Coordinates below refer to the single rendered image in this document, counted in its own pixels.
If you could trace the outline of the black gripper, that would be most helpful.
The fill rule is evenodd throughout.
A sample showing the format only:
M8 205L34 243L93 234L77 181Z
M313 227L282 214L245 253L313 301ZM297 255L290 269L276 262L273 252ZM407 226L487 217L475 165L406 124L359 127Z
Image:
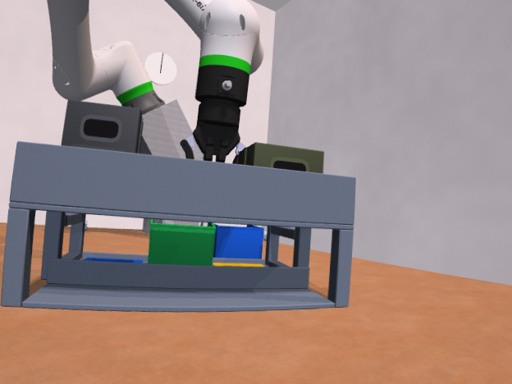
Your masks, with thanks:
M240 108L228 103L202 102L199 105L197 126L180 144L186 158L194 159L194 141L203 153L204 161L225 162L236 146L234 164L239 164L239 153L247 148L240 142ZM206 155L205 155L206 154Z

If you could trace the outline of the grey metal shelf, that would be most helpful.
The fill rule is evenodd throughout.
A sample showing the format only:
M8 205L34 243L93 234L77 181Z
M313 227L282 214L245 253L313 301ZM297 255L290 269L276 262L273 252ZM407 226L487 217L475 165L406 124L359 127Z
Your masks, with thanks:
M348 307L355 187L351 176L17 141L1 306L127 312ZM36 210L47 211L41 269L47 284L29 297ZM213 258L221 266L206 266L83 252L86 214L268 226L265 259ZM69 253L62 256L69 225ZM308 289L312 228L332 229L327 299ZM295 240L293 267L277 261L279 235Z

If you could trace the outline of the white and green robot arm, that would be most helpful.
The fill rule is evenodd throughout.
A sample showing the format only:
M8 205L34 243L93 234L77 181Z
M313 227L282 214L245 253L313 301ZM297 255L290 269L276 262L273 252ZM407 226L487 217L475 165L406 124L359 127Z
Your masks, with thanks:
M249 75L264 54L253 6L246 0L164 1L200 39L196 100L245 106ZM53 86L63 98L82 101L112 90L122 106L140 108L142 115L165 105L131 42L92 51L89 0L47 2Z

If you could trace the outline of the blue bin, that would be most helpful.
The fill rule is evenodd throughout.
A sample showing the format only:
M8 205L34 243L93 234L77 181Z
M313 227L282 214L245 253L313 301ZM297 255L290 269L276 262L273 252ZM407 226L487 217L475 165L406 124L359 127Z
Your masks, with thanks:
M250 225L214 226L214 258L262 259L264 228Z

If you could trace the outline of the green bin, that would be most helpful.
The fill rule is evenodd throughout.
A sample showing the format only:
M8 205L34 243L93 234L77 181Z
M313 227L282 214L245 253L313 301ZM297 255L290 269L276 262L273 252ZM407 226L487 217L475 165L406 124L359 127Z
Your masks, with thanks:
M213 265L216 227L150 222L148 263Z

